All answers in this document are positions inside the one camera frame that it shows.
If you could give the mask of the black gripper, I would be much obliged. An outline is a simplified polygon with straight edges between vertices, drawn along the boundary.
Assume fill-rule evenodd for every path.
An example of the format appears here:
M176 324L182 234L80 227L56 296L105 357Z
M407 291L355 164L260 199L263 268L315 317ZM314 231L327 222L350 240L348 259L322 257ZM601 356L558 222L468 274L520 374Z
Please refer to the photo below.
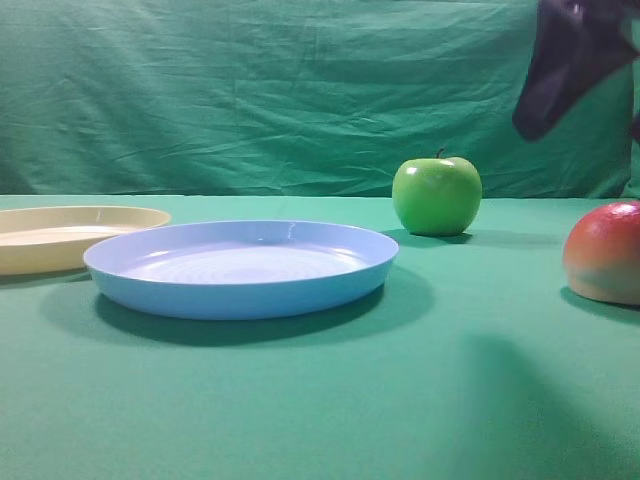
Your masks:
M593 88L639 56L623 23L638 1L539 1L533 55L512 115L527 141L546 136Z

